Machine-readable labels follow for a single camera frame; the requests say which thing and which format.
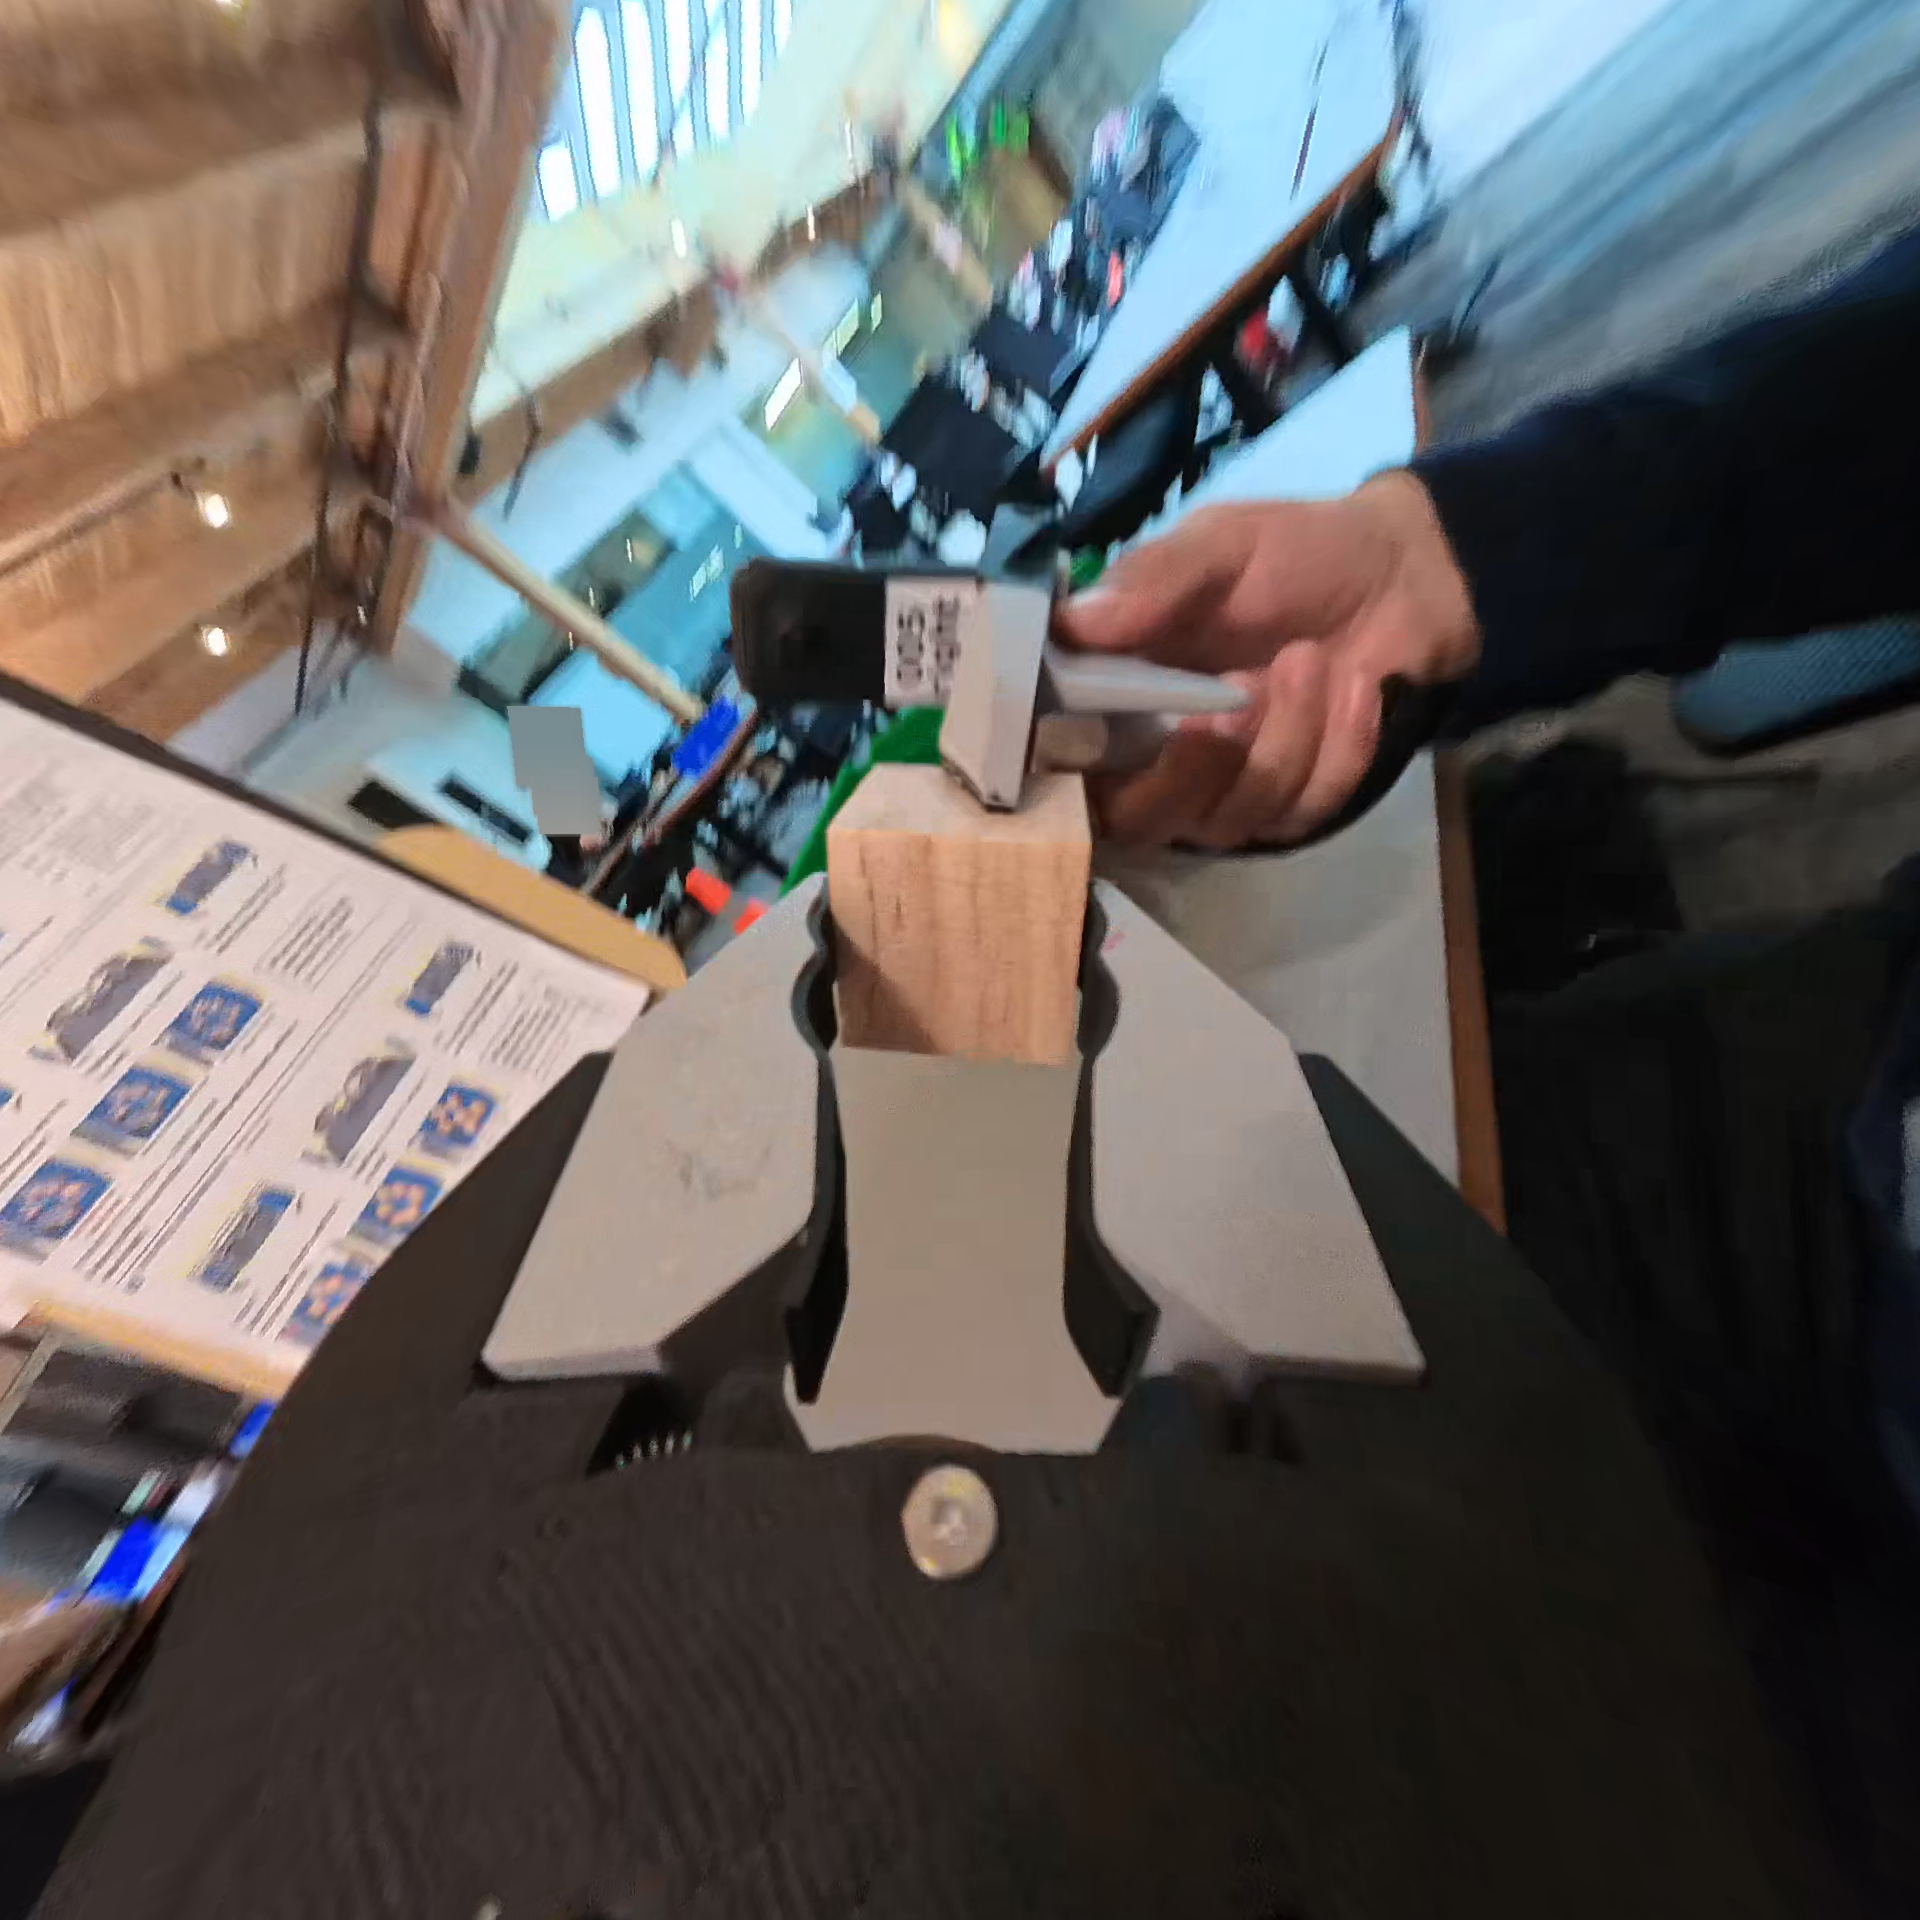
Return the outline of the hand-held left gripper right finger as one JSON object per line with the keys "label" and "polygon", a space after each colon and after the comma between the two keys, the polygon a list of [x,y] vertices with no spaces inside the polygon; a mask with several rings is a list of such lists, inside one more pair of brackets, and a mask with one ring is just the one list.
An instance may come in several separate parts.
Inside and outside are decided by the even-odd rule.
{"label": "hand-held left gripper right finger", "polygon": [[1063,1314],[1094,1387],[1207,1370],[1414,1386],[1424,1354],[1303,1063],[1126,894],[1091,887]]}

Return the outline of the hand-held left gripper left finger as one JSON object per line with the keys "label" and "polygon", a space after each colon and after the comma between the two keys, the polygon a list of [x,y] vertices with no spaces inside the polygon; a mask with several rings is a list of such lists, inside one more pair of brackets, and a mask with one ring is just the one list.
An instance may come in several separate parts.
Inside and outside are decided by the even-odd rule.
{"label": "hand-held left gripper left finger", "polygon": [[819,1400],[847,1307],[831,915],[812,875],[615,1048],[483,1350],[501,1384],[781,1366]]}

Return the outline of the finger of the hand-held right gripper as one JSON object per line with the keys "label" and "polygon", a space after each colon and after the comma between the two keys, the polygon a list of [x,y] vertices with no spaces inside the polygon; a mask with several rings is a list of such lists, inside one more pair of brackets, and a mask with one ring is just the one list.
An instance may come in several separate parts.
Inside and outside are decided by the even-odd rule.
{"label": "finger of the hand-held right gripper", "polygon": [[958,602],[939,758],[992,811],[1021,804],[1051,604],[1048,584],[974,584]]}

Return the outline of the green plastic bin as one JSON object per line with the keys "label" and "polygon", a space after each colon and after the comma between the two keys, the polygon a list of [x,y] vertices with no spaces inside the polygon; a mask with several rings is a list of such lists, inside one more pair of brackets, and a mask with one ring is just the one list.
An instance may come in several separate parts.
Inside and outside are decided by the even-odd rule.
{"label": "green plastic bin", "polygon": [[833,776],[828,804],[822,810],[822,824],[830,825],[831,819],[852,800],[862,783],[879,766],[927,766],[939,772],[944,769],[944,721],[944,708],[933,707],[891,713],[887,723],[878,727]]}

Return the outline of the blue striped wooden cube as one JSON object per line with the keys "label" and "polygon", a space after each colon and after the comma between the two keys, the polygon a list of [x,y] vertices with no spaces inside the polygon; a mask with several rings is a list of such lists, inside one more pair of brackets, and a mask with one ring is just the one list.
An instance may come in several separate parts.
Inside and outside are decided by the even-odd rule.
{"label": "blue striped wooden cube", "polygon": [[887,761],[824,849],[841,1043],[1070,1063],[1093,868],[1080,776],[1032,776],[995,811],[947,769]]}

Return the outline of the person's right forearm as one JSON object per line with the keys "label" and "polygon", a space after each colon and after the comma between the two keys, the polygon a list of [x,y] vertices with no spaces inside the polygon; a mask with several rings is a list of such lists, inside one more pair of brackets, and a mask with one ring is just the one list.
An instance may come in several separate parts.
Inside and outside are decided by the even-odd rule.
{"label": "person's right forearm", "polygon": [[1917,609],[1917,236],[1412,472],[1479,660],[1443,739]]}

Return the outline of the person's right hand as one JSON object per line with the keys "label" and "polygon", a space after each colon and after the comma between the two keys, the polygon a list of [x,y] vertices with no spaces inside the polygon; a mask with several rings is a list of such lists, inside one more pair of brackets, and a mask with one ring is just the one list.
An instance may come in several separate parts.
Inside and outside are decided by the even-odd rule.
{"label": "person's right hand", "polygon": [[1333,502],[1189,513],[1067,599],[1053,631],[1245,692],[1096,783],[1103,835],[1152,849],[1300,846],[1359,793],[1388,683],[1446,689],[1481,659],[1468,579],[1409,472]]}

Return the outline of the long white desk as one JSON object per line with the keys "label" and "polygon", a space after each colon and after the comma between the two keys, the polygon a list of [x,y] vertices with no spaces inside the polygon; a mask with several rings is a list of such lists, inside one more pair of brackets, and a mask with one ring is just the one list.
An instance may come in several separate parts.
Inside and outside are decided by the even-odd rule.
{"label": "long white desk", "polygon": [[1044,444],[1053,468],[1132,415],[1217,326],[1270,291],[1400,129],[1390,4],[1211,2],[1158,64],[1196,134],[1166,222]]}

